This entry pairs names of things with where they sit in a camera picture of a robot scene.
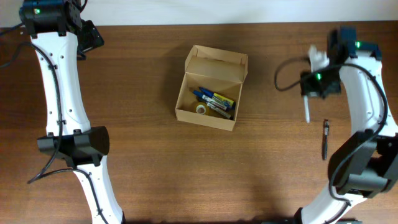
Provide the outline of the brown cardboard box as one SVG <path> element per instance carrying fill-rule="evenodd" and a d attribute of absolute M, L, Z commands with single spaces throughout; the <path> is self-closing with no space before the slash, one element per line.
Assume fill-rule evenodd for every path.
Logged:
<path fill-rule="evenodd" d="M 236 124 L 243 83 L 248 74 L 246 54 L 194 45 L 185 61 L 185 74 L 175 106 L 179 121 L 232 131 Z M 197 106 L 203 106 L 193 92 L 207 89 L 233 101 L 228 119 L 210 109 L 201 115 Z"/>

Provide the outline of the blue ballpoint pen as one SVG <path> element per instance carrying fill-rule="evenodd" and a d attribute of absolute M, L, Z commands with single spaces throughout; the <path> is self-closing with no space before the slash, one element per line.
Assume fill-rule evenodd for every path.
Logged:
<path fill-rule="evenodd" d="M 217 98 L 215 98 L 215 97 L 213 96 L 213 94 L 214 94 L 215 92 L 212 92 L 211 90 L 208 90 L 208 89 L 203 88 L 203 87 L 199 87 L 199 89 L 200 89 L 200 91 L 201 91 L 202 93 L 204 93 L 206 96 L 209 96 L 209 97 L 211 97 L 211 98 L 217 99 Z"/>

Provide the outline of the black fine marker pen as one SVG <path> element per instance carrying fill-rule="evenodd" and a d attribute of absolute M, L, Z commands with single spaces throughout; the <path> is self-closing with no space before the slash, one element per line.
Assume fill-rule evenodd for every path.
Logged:
<path fill-rule="evenodd" d="M 310 109 L 308 103 L 308 96 L 303 96 L 303 105 L 304 105 L 304 112 L 305 112 L 305 121 L 309 124 L 310 123 Z"/>

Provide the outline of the black white marker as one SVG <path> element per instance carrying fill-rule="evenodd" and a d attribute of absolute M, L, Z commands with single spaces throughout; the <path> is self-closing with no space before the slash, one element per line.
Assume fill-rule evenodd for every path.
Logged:
<path fill-rule="evenodd" d="M 231 116 L 229 113 L 225 112 L 224 110 L 220 109 L 219 107 L 215 106 L 212 103 L 207 103 L 207 106 L 209 109 L 212 109 L 219 113 L 220 115 L 224 116 L 226 119 L 233 119 L 233 116 Z"/>

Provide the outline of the yellow highlighter marker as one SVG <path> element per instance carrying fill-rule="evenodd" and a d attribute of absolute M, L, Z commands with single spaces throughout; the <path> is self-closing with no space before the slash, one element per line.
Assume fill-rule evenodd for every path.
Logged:
<path fill-rule="evenodd" d="M 222 95 L 220 95 L 218 93 L 214 93 L 213 96 L 215 98 L 219 99 L 220 101 L 222 101 L 225 105 L 228 106 L 228 108 L 232 109 L 234 107 L 234 104 L 235 104 L 234 100 L 231 100 L 231 99 L 229 99 L 229 98 L 227 98 L 225 96 L 222 96 Z"/>

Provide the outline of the black ballpoint pen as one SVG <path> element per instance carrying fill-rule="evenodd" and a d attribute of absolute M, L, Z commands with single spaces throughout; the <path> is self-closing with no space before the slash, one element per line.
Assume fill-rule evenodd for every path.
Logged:
<path fill-rule="evenodd" d="M 330 127 L 329 121 L 325 119 L 323 123 L 323 142 L 322 142 L 322 159 L 324 161 L 327 159 L 329 127 Z"/>

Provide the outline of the yellow tape roll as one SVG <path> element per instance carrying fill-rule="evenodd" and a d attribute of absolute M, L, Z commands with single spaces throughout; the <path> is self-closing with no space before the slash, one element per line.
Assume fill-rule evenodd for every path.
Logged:
<path fill-rule="evenodd" d="M 210 109 L 210 107 L 203 102 L 197 102 L 193 105 L 193 112 L 200 115 L 213 116 L 214 112 Z"/>

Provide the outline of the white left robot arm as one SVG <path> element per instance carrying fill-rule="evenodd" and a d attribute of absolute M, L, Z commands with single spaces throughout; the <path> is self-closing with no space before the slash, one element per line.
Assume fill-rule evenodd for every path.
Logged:
<path fill-rule="evenodd" d="M 47 105 L 44 137 L 39 151 L 50 160 L 31 181 L 70 172 L 84 191 L 93 223 L 125 223 L 108 174 L 109 134 L 105 126 L 92 127 L 83 106 L 77 61 L 104 45 L 91 20 L 83 20 L 81 1 L 26 0 L 19 9 L 30 36 L 28 46 L 39 60 Z M 54 160 L 66 168 L 49 171 Z"/>

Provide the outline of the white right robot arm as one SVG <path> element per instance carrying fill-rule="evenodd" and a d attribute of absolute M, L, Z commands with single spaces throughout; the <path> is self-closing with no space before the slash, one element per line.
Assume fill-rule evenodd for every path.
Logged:
<path fill-rule="evenodd" d="M 377 44 L 359 41 L 354 28 L 334 29 L 326 52 L 310 47 L 311 71 L 300 76 L 301 94 L 326 98 L 345 90 L 350 138 L 330 157 L 328 183 L 300 208 L 294 223 L 336 223 L 355 205 L 397 183 L 397 124 L 382 83 Z"/>

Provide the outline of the blue white marker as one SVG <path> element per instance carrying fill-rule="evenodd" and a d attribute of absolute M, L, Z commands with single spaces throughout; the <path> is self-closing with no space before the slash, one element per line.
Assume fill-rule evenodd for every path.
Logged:
<path fill-rule="evenodd" d="M 222 101 L 214 99 L 214 98 L 210 98 L 209 96 L 206 96 L 204 93 L 197 91 L 197 90 L 193 90 L 193 94 L 196 95 L 197 97 L 199 97 L 200 99 L 205 100 L 206 102 L 209 103 L 213 103 L 215 106 L 219 107 L 222 110 L 228 111 L 229 107 L 226 106 Z"/>

